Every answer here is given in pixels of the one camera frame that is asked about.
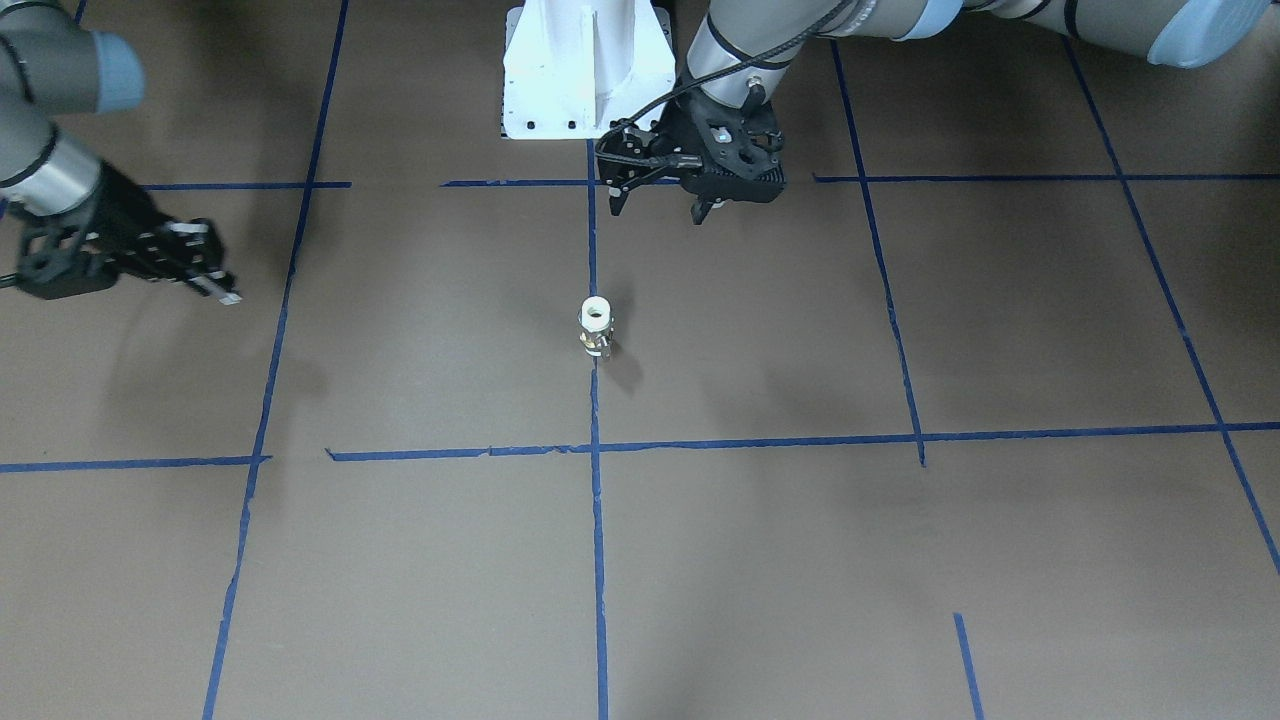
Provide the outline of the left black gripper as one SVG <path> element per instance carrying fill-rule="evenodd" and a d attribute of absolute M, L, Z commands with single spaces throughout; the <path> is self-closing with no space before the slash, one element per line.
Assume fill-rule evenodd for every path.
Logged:
<path fill-rule="evenodd" d="M 598 142 L 598 178 L 612 217 L 635 190 L 671 178 L 695 199 L 694 225 L 723 201 L 773 201 L 786 187 L 785 137 L 760 90 L 744 106 L 726 106 L 700 90 L 666 104 L 650 128 L 620 124 Z"/>

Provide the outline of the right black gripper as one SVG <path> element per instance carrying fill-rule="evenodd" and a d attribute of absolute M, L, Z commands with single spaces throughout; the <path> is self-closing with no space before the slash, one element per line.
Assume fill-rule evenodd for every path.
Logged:
<path fill-rule="evenodd" d="M 77 208 L 42 217 L 17 202 L 15 218 L 22 224 L 15 287 L 36 299 L 109 290 L 120 275 L 175 282 L 204 297 L 214 287 L 239 293 L 236 277 L 216 269 L 212 222 L 178 222 L 111 165 Z"/>

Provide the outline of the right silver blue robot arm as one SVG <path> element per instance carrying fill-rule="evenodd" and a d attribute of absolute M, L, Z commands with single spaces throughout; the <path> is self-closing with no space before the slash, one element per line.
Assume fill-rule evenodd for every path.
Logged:
<path fill-rule="evenodd" d="M 140 105 L 146 76 L 120 36 L 86 29 L 58 1 L 1 5 L 1 190 L 20 223 L 3 286 L 55 300 L 111 288 L 122 275 L 183 284 L 239 302 L 207 218 L 182 222 L 58 124 L 61 115 Z"/>

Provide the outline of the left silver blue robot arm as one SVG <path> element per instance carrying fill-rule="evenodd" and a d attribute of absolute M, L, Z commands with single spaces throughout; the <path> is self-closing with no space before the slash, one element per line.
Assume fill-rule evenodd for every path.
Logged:
<path fill-rule="evenodd" d="M 723 202 L 772 202 L 786 187 L 785 136 L 772 99 L 814 38 L 929 38 L 960 15 L 988 13 L 1066 38 L 1193 69 L 1234 49 L 1262 1 L 713 1 L 675 87 L 620 118 L 596 141 L 596 177 L 620 215 L 664 178 L 692 196 L 701 224 Z"/>

